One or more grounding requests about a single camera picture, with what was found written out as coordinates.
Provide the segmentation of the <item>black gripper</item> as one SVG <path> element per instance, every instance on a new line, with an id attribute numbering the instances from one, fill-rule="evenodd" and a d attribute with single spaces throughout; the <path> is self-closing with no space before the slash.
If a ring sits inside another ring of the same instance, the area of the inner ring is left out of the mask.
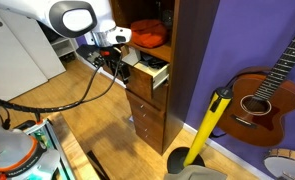
<path id="1" fill-rule="evenodd" d="M 111 74 L 116 76 L 120 72 L 124 84 L 129 82 L 130 72 L 125 63 L 121 63 L 121 51 L 116 47 L 105 47 L 100 49 L 100 55 L 105 60 Z"/>

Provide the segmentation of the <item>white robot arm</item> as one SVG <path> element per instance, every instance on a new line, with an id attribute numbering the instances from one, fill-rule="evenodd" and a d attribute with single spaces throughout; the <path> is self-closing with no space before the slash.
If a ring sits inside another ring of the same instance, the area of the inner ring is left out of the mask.
<path id="1" fill-rule="evenodd" d="M 110 0 L 0 0 L 0 9 L 38 20 L 64 37 L 89 33 L 99 48 L 127 43 L 132 37 L 130 29 L 116 25 Z M 49 111 L 1 99 L 0 107 L 35 115 Z M 0 180 L 50 180 L 60 159 L 58 150 L 22 130 L 6 130 L 0 123 Z"/>

